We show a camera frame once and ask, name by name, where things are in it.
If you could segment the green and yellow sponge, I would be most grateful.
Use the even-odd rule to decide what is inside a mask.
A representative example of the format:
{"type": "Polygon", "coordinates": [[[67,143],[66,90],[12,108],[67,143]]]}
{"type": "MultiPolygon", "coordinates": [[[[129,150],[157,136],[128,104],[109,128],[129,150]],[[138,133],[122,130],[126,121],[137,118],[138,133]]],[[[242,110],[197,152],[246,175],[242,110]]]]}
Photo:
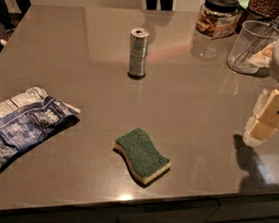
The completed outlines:
{"type": "Polygon", "coordinates": [[[171,160],[160,154],[146,131],[136,128],[116,138],[112,148],[125,159],[133,178],[147,186],[165,173],[171,160]]]}

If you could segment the blue chip bag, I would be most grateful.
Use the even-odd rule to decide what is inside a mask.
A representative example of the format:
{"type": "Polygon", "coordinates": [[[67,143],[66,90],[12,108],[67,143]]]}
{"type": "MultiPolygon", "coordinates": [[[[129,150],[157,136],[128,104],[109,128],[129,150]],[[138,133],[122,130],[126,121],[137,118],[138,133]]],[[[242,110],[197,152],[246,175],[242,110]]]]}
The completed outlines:
{"type": "Polygon", "coordinates": [[[34,86],[0,103],[0,170],[57,133],[80,109],[34,86]]]}

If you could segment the clear plastic cup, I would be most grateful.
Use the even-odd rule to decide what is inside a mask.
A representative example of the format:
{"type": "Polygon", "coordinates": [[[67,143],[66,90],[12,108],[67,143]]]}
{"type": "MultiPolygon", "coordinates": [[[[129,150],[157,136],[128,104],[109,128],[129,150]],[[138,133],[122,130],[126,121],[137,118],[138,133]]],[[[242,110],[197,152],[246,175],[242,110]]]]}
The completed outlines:
{"type": "Polygon", "coordinates": [[[235,45],[228,56],[227,65],[239,74],[255,74],[259,68],[249,59],[278,37],[279,30],[268,23],[258,20],[244,21],[235,45]]]}

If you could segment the metal whisk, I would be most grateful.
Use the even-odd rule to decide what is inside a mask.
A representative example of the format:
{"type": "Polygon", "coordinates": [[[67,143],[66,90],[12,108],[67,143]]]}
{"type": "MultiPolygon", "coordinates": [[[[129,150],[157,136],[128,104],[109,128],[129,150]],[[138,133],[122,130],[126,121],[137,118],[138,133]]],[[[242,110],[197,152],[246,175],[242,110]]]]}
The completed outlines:
{"type": "Polygon", "coordinates": [[[260,41],[266,37],[269,37],[270,31],[274,27],[278,26],[278,24],[279,15],[273,21],[271,21],[264,30],[260,32],[259,38],[254,39],[253,42],[242,53],[234,58],[235,65],[240,65],[241,63],[243,63],[245,61],[245,58],[247,58],[247,56],[251,54],[258,45],[260,45],[260,41]]]}

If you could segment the dark cabinet drawer front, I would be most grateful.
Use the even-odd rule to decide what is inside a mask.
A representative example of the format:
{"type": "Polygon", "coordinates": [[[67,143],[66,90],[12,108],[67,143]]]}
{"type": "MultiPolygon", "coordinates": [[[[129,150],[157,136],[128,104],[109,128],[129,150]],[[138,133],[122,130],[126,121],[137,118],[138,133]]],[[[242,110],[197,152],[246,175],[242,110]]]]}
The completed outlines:
{"type": "Polygon", "coordinates": [[[0,223],[279,223],[279,193],[0,209],[0,223]]]}

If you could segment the glass jar with black lid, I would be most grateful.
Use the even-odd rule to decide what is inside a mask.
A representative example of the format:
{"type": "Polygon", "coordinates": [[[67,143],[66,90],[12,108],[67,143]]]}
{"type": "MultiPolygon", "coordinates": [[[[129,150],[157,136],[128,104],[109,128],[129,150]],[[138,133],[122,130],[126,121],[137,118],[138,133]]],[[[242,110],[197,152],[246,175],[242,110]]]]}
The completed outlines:
{"type": "Polygon", "coordinates": [[[195,28],[212,39],[234,34],[241,12],[238,0],[204,0],[195,28]]]}

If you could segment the silver drink can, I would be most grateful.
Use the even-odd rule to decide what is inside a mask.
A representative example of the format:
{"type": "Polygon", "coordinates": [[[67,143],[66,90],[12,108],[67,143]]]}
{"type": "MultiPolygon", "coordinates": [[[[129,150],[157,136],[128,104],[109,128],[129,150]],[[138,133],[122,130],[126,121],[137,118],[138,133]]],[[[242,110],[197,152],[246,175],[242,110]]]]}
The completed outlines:
{"type": "Polygon", "coordinates": [[[146,75],[146,59],[149,41],[149,31],[144,28],[133,28],[130,31],[130,58],[128,74],[133,78],[143,78],[146,75]]]}

